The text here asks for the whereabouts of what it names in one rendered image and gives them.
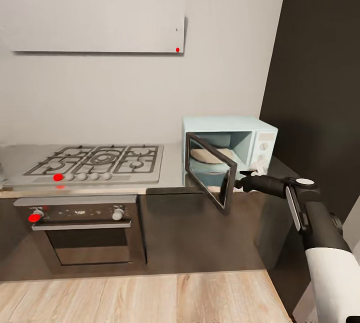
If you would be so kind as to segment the microwave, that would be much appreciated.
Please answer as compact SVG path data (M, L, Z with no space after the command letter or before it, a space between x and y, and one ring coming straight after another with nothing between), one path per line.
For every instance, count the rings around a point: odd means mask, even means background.
M230 214L237 170L270 165L278 129L251 115L183 116L184 170L213 205Z

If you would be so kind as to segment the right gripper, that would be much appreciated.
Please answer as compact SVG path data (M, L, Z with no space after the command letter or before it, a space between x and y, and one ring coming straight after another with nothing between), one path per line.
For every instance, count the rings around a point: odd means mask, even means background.
M259 191L270 195L269 183L272 181L272 176L267 175L254 175L253 170L239 170L239 173L245 175L240 180L235 180L234 187L241 189L243 186L243 192L249 193L252 190Z

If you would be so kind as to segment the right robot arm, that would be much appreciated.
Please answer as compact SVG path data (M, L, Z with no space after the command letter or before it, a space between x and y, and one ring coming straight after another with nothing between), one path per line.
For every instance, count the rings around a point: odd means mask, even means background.
M360 323L360 266L343 239L339 218L322 203L319 187L306 178L264 175L265 158L251 164L234 187L287 199L302 236L319 323Z

